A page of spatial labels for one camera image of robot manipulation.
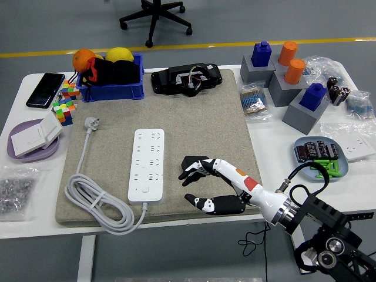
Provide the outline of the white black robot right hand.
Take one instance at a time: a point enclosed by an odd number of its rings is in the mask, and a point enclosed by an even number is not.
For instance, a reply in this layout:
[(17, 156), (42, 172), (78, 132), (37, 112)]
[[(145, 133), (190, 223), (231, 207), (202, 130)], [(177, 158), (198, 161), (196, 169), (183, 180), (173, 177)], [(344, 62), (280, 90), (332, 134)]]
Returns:
[(257, 206), (264, 219), (275, 225), (282, 223), (291, 210), (291, 200), (282, 193), (271, 192), (223, 159), (208, 159), (206, 156), (186, 156), (182, 161), (183, 173), (179, 176), (187, 186), (200, 178), (213, 175), (223, 179), (236, 192), (235, 195), (199, 198), (186, 194), (184, 198), (199, 210), (210, 215), (240, 214), (246, 205)]

